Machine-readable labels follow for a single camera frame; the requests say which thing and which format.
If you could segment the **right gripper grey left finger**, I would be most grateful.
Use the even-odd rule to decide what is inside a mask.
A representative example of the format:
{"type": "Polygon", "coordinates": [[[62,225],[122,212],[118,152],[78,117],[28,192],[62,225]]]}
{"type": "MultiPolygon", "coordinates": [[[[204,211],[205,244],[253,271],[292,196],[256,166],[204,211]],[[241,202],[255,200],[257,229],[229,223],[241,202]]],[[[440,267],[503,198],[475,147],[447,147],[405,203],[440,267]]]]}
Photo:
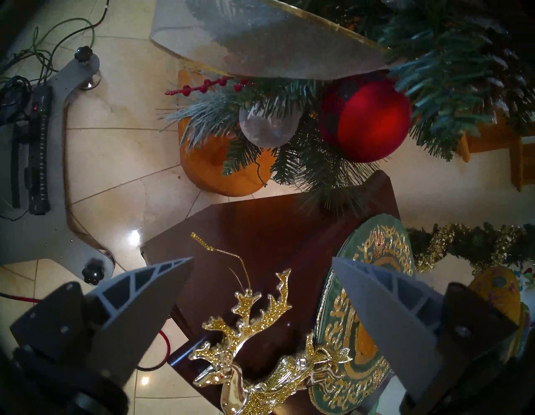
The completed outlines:
{"type": "Polygon", "coordinates": [[[123,387],[193,273],[193,257],[122,273],[86,295],[61,285],[11,324],[13,357],[32,374],[123,387]]]}

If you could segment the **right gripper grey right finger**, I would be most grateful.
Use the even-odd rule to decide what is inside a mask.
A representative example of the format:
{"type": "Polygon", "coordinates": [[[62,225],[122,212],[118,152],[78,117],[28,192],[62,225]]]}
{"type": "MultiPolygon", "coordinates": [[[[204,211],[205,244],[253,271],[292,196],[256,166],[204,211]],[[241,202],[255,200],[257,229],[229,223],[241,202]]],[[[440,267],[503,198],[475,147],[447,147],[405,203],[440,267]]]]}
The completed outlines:
{"type": "Polygon", "coordinates": [[[400,408],[475,408],[518,325],[459,282],[444,295],[406,274],[332,258],[361,324],[405,389],[400,408]]]}

